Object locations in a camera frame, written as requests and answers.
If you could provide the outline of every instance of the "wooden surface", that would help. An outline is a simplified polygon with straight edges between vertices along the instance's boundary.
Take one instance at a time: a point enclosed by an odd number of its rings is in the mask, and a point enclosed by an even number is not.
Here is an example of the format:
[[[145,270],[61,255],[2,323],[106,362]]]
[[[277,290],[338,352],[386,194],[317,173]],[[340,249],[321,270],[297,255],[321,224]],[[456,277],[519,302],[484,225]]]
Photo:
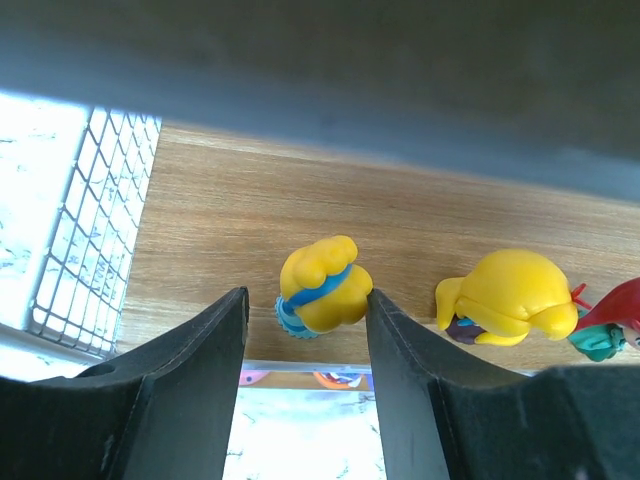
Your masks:
[[[426,325],[433,324],[438,281],[465,275],[498,248],[527,247],[548,255],[572,283],[589,284],[583,296],[592,302],[640,275],[640,208],[361,160],[164,127],[119,351],[247,285],[247,358],[369,363],[364,322],[304,341],[289,337],[273,313],[287,255],[337,233],[356,240],[358,263],[376,286]],[[587,363],[567,342],[541,335],[514,348],[471,348],[514,369]],[[636,352],[625,352],[608,363],[637,361]]]

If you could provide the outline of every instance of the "metal grid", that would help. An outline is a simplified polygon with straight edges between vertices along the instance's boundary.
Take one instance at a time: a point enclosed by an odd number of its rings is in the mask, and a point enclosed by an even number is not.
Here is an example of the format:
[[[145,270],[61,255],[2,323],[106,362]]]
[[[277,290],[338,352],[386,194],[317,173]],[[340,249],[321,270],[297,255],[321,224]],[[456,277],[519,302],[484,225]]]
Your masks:
[[[94,108],[29,308],[30,333],[114,353],[160,125],[158,117]]]

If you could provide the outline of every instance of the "toy figurine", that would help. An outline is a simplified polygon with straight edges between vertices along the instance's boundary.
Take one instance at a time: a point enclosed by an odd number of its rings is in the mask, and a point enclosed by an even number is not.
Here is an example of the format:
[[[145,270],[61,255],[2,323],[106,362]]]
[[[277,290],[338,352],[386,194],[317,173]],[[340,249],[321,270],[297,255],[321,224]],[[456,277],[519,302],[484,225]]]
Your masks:
[[[467,344],[512,346],[532,328],[562,340],[578,323],[583,288],[572,292],[562,270],[538,253],[498,250],[466,277],[438,284],[438,328]]]
[[[594,362],[613,358],[627,343],[640,350],[640,278],[618,285],[583,313],[568,340]]]
[[[242,370],[240,372],[240,386],[253,385],[269,375],[269,373],[267,370]]]
[[[320,385],[329,390],[349,390],[358,388],[364,375],[360,373],[320,373],[313,372]]]
[[[313,338],[362,319],[373,281],[353,263],[357,256],[358,247],[344,235],[293,252],[280,272],[275,306],[282,328],[294,337]]]

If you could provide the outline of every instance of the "plastic figure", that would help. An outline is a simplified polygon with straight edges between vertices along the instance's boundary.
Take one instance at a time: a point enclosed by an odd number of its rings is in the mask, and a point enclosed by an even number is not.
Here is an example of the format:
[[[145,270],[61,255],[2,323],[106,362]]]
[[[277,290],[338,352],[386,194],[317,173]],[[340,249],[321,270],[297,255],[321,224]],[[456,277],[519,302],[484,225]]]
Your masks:
[[[618,285],[581,315],[569,342],[594,362],[614,357],[627,343],[640,350],[640,278]]]
[[[572,292],[562,270],[538,253],[498,250],[466,277],[438,284],[438,328],[468,344],[512,346],[532,328],[562,340],[578,323],[583,288]]]
[[[242,370],[240,372],[240,386],[253,385],[269,375],[269,373],[267,370]]]
[[[313,372],[313,376],[320,385],[329,390],[349,390],[358,388],[364,375],[360,373],[320,373]]]
[[[313,338],[364,317],[373,281],[364,268],[353,263],[357,256],[354,241],[338,235],[287,258],[275,308],[278,322],[289,334]]]

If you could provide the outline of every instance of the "white marble surface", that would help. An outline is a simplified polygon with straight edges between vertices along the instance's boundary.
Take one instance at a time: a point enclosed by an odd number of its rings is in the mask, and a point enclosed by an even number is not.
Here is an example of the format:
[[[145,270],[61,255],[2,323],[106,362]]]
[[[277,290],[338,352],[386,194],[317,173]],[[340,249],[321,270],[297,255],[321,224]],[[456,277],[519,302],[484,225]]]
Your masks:
[[[88,362],[65,361],[45,352],[33,352],[0,342],[0,376],[24,382],[52,377],[72,378],[91,367]]]
[[[0,322],[28,298],[89,109],[0,92]]]
[[[159,127],[0,92],[0,323],[112,350]]]
[[[374,395],[239,389],[223,478],[385,479]]]

